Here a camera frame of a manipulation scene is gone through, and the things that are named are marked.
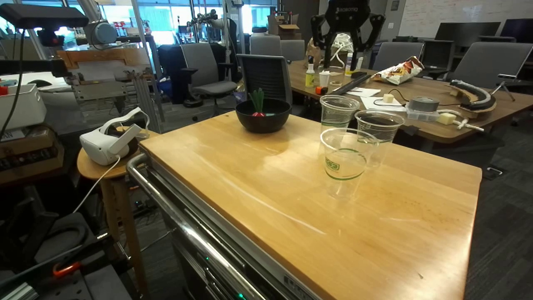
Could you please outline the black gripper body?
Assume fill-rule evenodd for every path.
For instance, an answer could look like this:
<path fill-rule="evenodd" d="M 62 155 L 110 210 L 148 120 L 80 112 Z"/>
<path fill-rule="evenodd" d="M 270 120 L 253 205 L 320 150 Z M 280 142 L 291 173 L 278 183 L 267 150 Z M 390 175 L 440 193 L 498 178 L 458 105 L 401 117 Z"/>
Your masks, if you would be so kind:
<path fill-rule="evenodd" d="M 371 25 L 371 37 L 378 37 L 385 17 L 373 13 L 370 0 L 328 0 L 326 8 L 311 18 L 315 40 L 335 33 L 356 33 L 365 23 Z"/>

